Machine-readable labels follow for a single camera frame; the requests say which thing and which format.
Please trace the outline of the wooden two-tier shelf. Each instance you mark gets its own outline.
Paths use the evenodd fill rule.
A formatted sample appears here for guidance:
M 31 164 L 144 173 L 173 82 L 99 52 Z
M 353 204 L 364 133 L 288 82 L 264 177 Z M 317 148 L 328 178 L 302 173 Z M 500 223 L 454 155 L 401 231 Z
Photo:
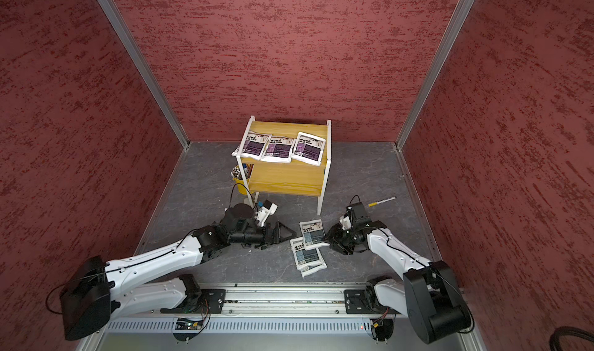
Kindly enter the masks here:
M 323 151 L 323 160 L 320 166 L 308 165 L 296 160 L 288 164 L 282 164 L 241 158 L 239 155 L 235 157 L 239 166 L 242 163 L 253 165 L 248 184 L 250 194 L 254 193 L 259 196 L 261 193 L 268 193 L 316 197 L 316 214 L 320 215 L 323 209 L 323 200 L 331 166 L 332 121 L 328 120 L 324 125 L 296 124 L 258 121 L 254 116 L 250 116 L 239 144 L 240 147 L 244 146 L 250 131 L 293 138 L 297 137 L 299 132 L 304 132 L 326 139 L 326 147 Z

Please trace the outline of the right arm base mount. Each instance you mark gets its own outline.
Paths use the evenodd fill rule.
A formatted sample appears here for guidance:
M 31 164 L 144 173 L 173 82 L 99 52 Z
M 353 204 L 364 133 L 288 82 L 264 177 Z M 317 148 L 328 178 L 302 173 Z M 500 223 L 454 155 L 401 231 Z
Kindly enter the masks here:
M 399 287 L 379 285 L 365 289 L 344 291 L 344 304 L 348 315 L 389 315 L 407 317 L 405 292 Z

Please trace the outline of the yellow handled screwdriver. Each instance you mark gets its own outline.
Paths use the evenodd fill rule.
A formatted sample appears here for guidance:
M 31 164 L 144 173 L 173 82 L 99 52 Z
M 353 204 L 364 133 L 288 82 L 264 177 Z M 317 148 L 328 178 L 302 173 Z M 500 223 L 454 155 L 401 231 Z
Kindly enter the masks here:
M 392 197 L 387 198 L 387 199 L 382 199 L 382 200 L 379 200 L 379 201 L 376 201 L 376 202 L 371 202 L 371 203 L 368 204 L 368 207 L 375 207 L 375 206 L 378 206 L 380 204 L 384 204 L 386 202 L 394 201 L 396 199 L 397 199 L 397 196 L 392 196 Z

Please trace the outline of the aluminium rail frame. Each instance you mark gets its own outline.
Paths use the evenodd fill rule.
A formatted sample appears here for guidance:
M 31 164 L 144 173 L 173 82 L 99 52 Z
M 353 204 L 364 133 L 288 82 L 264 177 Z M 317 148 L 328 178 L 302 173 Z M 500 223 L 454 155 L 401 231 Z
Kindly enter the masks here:
M 362 284 L 212 284 L 213 314 L 131 315 L 79 350 L 484 350 L 478 330 L 431 344 L 403 315 L 363 308 Z

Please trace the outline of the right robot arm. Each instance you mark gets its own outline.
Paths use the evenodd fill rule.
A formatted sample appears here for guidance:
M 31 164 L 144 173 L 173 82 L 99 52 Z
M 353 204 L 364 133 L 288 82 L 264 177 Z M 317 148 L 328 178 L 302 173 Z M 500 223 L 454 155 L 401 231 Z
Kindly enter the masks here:
M 388 264 L 401 280 L 379 277 L 368 281 L 364 305 L 375 312 L 392 309 L 406 316 L 422 342 L 430 344 L 475 329 L 473 314 L 451 267 L 407 247 L 387 225 L 373 221 L 362 203 L 348 206 L 323 241 L 343 255 L 358 253 L 361 247 Z

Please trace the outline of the purple coffee bag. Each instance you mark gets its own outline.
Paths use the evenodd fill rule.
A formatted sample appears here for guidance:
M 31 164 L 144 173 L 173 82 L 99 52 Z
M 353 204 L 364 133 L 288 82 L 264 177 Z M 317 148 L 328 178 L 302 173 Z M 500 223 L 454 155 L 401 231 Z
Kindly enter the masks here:
M 308 165 L 320 166 L 322 164 L 325 147 L 325 138 L 299 132 L 295 139 L 291 159 Z
M 237 147 L 231 155 L 235 157 L 239 155 L 241 158 L 261 160 L 271 137 L 270 134 L 259 134 L 250 131 L 247 134 L 244 146 L 242 148 Z
M 292 160 L 295 138 L 272 136 L 267 143 L 262 162 L 288 164 Z

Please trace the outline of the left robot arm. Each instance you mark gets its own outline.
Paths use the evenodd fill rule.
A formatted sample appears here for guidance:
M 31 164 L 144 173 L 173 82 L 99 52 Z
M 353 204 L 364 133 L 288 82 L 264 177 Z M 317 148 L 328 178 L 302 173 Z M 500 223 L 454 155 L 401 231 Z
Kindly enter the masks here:
M 240 203 L 220 222 L 192 229 L 170 245 L 120 260 L 87 259 L 58 288 L 65 339 L 81 340 L 113 319 L 152 311 L 182 315 L 183 330 L 204 327 L 221 313 L 226 292 L 202 289 L 184 269 L 212 261 L 232 244 L 264 250 L 295 238 L 294 230 L 273 218 L 276 209 L 269 201 L 260 209 Z

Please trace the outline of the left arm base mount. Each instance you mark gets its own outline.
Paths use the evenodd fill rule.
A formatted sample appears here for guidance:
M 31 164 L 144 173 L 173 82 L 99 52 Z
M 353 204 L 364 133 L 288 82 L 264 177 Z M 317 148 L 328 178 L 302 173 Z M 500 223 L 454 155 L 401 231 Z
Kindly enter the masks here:
M 162 314 L 221 314 L 226 296 L 224 289 L 204 289 L 192 293 L 173 309 L 160 309 Z

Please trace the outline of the grey coffee bag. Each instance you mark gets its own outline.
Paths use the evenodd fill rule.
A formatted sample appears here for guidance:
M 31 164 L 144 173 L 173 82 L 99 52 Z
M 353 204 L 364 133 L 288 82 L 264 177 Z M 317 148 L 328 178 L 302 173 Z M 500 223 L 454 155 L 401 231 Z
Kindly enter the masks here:
M 305 250 L 329 247 L 329 243 L 325 241 L 326 233 L 323 229 L 323 222 L 321 219 L 301 222 L 299 227 L 302 232 Z
M 289 242 L 296 268 L 303 278 L 327 269 L 326 262 L 318 248 L 306 250 L 302 237 L 291 239 Z

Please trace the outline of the yellow pen cup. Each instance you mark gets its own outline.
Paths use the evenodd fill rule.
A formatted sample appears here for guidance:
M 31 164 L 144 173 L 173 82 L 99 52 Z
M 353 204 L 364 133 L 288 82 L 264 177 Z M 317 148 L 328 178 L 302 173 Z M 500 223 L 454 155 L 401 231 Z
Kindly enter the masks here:
M 238 184 L 238 190 L 242 195 L 248 194 L 248 184 L 252 175 L 252 164 L 242 163 L 241 166 L 236 165 L 231 171 L 232 179 Z

